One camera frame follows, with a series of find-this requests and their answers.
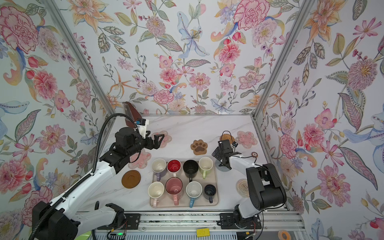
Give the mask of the woven rattan round coaster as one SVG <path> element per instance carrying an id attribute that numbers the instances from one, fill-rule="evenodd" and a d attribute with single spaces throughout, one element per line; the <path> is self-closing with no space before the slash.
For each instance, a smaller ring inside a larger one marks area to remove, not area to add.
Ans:
<path id="1" fill-rule="evenodd" d="M 234 138 L 233 136 L 231 136 L 230 134 L 223 134 L 223 135 L 220 137 L 220 140 L 221 140 L 221 141 L 229 140 L 229 141 L 230 141 L 230 144 L 232 144 L 232 143 L 235 141 L 235 138 Z"/>

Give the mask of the grey-blue woven round coaster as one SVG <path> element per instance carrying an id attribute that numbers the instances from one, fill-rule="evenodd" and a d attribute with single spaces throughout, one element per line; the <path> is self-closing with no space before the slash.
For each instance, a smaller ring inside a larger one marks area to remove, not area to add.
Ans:
<path id="1" fill-rule="evenodd" d="M 223 166 L 221 164 L 221 162 L 218 160 L 215 160 L 215 166 L 216 166 L 218 171 L 221 171 L 221 172 L 229 172 L 230 171 L 230 169 L 228 169 L 226 166 Z"/>

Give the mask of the white multicolour zigzag coaster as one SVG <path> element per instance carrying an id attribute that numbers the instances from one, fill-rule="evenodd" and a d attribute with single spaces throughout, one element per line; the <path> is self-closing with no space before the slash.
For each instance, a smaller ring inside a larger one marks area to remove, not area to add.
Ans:
<path id="1" fill-rule="evenodd" d="M 236 190 L 243 198 L 249 198 L 249 187 L 246 179 L 240 179 L 236 183 Z"/>

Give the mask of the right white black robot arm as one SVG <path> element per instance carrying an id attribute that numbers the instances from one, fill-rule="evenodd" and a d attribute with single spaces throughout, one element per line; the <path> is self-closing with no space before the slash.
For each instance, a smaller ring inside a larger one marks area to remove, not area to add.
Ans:
<path id="1" fill-rule="evenodd" d="M 282 207 L 287 201 L 287 194 L 278 178 L 273 164 L 258 165 L 248 157 L 235 152 L 229 140 L 218 141 L 218 147 L 212 156 L 220 166 L 236 170 L 247 177 L 249 199 L 236 205 L 233 216 L 234 223 L 244 228 L 253 218 L 267 209 Z"/>

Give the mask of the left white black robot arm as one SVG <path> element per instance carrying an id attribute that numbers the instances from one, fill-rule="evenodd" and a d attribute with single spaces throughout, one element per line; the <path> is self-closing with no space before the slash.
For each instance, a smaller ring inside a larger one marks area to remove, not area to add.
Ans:
<path id="1" fill-rule="evenodd" d="M 77 211 L 96 190 L 131 162 L 131 156 L 140 154 L 143 149 L 159 149 L 164 137 L 163 134 L 150 137 L 149 131 L 142 135 L 129 127 L 120 129 L 115 134 L 115 143 L 96 159 L 90 172 L 57 198 L 48 203 L 41 201 L 33 208 L 33 229 L 29 238 L 74 240 L 102 226 L 123 226 L 127 221 L 125 211 L 113 203 L 84 216 L 77 215 Z"/>

